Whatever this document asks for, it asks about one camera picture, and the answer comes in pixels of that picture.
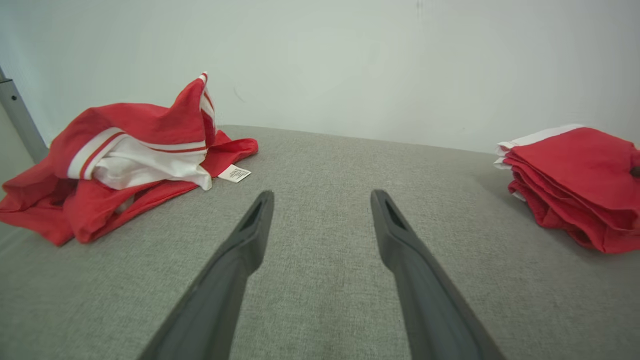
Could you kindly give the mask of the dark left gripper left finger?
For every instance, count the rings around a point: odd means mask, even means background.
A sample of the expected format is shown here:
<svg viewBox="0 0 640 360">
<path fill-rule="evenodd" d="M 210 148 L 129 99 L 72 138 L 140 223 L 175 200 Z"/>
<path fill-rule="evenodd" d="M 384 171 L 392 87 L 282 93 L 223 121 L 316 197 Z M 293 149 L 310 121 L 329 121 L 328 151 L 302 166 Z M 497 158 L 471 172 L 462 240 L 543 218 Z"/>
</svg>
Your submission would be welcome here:
<svg viewBox="0 0 640 360">
<path fill-rule="evenodd" d="M 262 265 L 274 193 L 261 192 L 138 360 L 228 360 L 249 277 Z"/>
</svg>

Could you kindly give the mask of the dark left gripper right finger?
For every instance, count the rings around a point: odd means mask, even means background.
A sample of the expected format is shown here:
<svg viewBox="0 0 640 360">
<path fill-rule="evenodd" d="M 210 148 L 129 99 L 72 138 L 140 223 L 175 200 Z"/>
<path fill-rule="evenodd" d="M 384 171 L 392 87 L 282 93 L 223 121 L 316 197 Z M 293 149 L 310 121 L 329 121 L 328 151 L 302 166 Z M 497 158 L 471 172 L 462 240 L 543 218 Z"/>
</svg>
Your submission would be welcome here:
<svg viewBox="0 0 640 360">
<path fill-rule="evenodd" d="M 390 194 L 375 189 L 370 203 L 378 251 L 394 276 L 412 360 L 506 360 Z"/>
</svg>

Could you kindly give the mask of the red shorts with white band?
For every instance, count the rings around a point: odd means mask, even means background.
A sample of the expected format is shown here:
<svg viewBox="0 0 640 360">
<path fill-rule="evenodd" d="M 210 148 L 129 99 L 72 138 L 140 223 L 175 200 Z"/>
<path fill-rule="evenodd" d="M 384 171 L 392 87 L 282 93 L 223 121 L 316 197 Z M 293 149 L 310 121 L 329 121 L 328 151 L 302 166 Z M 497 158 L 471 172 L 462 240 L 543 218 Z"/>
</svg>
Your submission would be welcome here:
<svg viewBox="0 0 640 360">
<path fill-rule="evenodd" d="M 605 254 L 640 251 L 640 148 L 582 125 L 499 142 L 494 166 L 535 222 Z"/>
</svg>

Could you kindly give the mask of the red jersey with white sleeves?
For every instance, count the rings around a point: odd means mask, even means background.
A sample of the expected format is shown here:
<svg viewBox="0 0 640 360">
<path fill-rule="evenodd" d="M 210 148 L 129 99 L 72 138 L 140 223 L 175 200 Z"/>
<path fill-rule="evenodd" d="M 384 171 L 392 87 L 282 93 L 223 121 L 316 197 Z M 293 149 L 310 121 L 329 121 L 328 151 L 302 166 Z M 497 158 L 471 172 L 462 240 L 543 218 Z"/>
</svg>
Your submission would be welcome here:
<svg viewBox="0 0 640 360">
<path fill-rule="evenodd" d="M 217 128 L 202 72 L 170 107 L 122 102 L 90 107 L 52 141 L 41 162 L 2 185 L 0 223 L 55 246 L 89 244 L 170 199 L 249 175 L 237 162 L 258 153 L 251 137 Z"/>
</svg>

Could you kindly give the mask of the grey metal pole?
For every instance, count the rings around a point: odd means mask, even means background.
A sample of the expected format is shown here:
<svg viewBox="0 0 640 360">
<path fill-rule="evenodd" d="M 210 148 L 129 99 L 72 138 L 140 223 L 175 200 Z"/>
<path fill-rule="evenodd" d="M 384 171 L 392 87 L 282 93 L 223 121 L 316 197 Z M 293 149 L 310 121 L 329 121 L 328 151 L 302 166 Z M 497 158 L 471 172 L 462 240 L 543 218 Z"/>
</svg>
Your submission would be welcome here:
<svg viewBox="0 0 640 360">
<path fill-rule="evenodd" d="M 32 160 L 35 163 L 41 162 L 48 155 L 49 148 L 35 125 L 14 80 L 5 75 L 1 66 L 0 104 Z"/>
</svg>

